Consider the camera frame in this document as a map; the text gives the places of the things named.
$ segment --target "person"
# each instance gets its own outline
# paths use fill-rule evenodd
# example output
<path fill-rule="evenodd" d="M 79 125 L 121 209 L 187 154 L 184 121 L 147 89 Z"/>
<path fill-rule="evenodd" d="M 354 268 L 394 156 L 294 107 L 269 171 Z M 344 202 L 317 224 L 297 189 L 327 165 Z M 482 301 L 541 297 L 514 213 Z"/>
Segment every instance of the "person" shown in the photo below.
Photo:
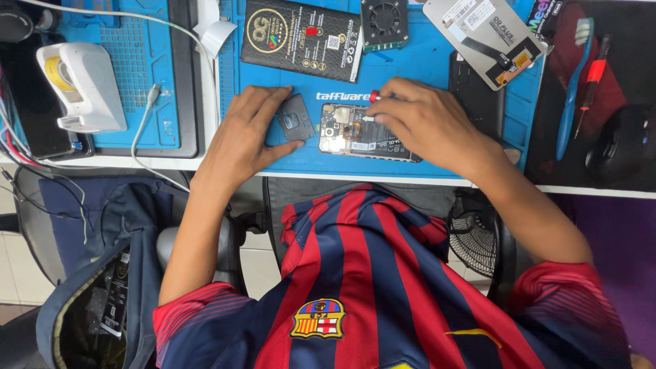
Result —
<path fill-rule="evenodd" d="M 451 94 L 398 77 L 367 114 L 478 186 L 539 262 L 510 314 L 448 267 L 441 219 L 374 184 L 285 208 L 281 282 L 259 301 L 211 283 L 230 196 L 303 145 L 263 145 L 290 94 L 235 96 L 191 181 L 154 311 L 160 368 L 630 368 L 585 237 Z"/>

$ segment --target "black mouse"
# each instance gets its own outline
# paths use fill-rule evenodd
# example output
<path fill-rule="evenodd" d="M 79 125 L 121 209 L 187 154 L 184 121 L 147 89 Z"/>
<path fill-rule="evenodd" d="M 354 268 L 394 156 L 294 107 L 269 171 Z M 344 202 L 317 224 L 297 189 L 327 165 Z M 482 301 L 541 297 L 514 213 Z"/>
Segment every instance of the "black mouse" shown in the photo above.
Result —
<path fill-rule="evenodd" d="M 588 151 L 585 167 L 603 183 L 637 174 L 656 160 L 656 106 L 628 105 L 613 113 Z"/>

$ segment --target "blue workbench mat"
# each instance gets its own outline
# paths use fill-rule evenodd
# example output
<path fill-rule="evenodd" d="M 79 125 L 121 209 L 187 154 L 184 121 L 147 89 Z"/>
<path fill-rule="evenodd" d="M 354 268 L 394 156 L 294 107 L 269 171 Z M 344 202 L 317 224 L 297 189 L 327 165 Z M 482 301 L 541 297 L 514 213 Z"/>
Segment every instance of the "blue workbench mat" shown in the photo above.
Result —
<path fill-rule="evenodd" d="M 331 79 L 307 76 L 284 70 L 256 66 L 239 61 L 245 2 L 247 0 L 220 0 L 221 15 L 230 15 L 237 29 L 224 43 L 219 52 L 220 109 L 226 113 L 230 99 L 240 93 L 247 85 L 284 86 L 294 85 L 293 93 L 301 93 L 310 113 L 313 125 L 319 123 L 321 105 L 327 102 L 368 106 L 362 99 L 372 89 L 379 89 L 388 79 L 401 76 L 417 79 L 442 89 L 449 83 L 449 54 L 453 47 L 444 36 L 424 16 L 420 5 L 408 6 L 409 35 L 408 45 L 402 50 L 388 50 L 362 56 L 358 83 L 351 84 Z M 300 0 L 310 5 L 318 5 L 341 11 L 359 14 L 360 2 L 357 0 Z M 526 20 L 533 0 L 519 0 L 511 4 L 519 16 Z M 533 113 L 537 102 L 543 58 L 534 67 L 525 70 L 506 87 L 506 113 L 504 141 L 507 148 L 522 151 L 518 163 L 523 170 L 526 152 L 533 123 Z M 322 94 L 331 94 L 334 99 L 323 100 Z M 352 100 L 352 95 L 360 95 Z M 286 142 L 278 124 L 271 124 L 266 144 L 276 145 Z M 306 173 L 319 175 L 363 175 L 378 177 L 422 177 L 459 179 L 448 170 L 421 163 L 395 162 L 390 160 L 355 158 L 350 156 L 324 154 L 318 150 L 318 137 L 306 141 L 306 145 L 269 167 L 264 172 Z"/>
<path fill-rule="evenodd" d="M 119 0 L 119 10 L 168 20 L 168 0 Z M 160 84 L 160 94 L 137 148 L 180 148 L 178 108 L 173 81 L 171 36 L 169 27 L 131 16 L 120 17 L 119 28 L 87 24 L 76 28 L 62 24 L 58 31 L 67 42 L 91 42 L 103 46 L 110 54 L 119 87 L 128 129 L 93 135 L 96 147 L 129 148 L 132 146 L 146 109 L 146 96 L 153 84 Z"/>

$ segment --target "toothbrush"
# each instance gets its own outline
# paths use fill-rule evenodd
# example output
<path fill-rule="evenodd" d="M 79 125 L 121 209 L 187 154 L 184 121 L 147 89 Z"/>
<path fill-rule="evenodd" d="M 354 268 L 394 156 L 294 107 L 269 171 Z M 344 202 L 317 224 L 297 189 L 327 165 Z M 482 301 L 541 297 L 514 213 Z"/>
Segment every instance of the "toothbrush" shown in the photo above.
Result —
<path fill-rule="evenodd" d="M 556 143 L 556 159 L 561 160 L 567 148 L 567 142 L 572 130 L 572 121 L 574 120 L 576 90 L 579 84 L 579 75 L 583 66 L 588 61 L 590 49 L 592 48 L 592 35 L 594 35 L 594 20 L 592 18 L 579 19 L 574 33 L 574 43 L 576 46 L 583 45 L 583 56 L 579 65 L 574 70 L 572 77 L 569 79 L 569 88 L 567 89 L 567 98 L 565 99 L 565 108 L 560 118 L 558 128 L 558 141 Z"/>

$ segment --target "fc barcelona crest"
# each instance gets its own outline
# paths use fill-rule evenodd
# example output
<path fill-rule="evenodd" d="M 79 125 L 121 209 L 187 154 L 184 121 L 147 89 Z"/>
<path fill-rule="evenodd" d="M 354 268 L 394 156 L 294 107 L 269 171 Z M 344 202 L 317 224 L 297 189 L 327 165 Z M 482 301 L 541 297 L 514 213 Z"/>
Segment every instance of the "fc barcelona crest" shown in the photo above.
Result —
<path fill-rule="evenodd" d="M 342 319 L 346 315 L 344 305 L 334 299 L 320 299 L 300 307 L 294 315 L 292 337 L 342 338 Z"/>

